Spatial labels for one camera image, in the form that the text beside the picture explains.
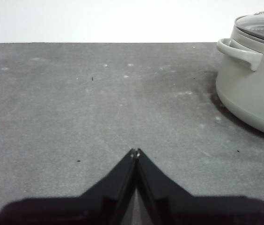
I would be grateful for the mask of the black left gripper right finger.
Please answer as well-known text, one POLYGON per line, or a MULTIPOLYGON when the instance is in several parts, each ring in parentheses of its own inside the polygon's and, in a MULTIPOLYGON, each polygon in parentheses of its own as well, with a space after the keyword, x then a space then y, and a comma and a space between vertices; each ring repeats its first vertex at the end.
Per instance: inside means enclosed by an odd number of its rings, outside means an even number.
POLYGON ((156 225, 264 225, 264 201, 246 196, 194 196, 137 150, 138 191, 156 225))

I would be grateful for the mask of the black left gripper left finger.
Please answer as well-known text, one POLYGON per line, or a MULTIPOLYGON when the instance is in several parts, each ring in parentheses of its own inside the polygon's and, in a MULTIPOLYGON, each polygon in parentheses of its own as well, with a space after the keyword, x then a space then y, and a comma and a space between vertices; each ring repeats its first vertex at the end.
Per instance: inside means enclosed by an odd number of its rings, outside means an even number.
POLYGON ((119 225, 135 190, 137 151, 76 197, 26 198, 5 205, 0 225, 119 225))

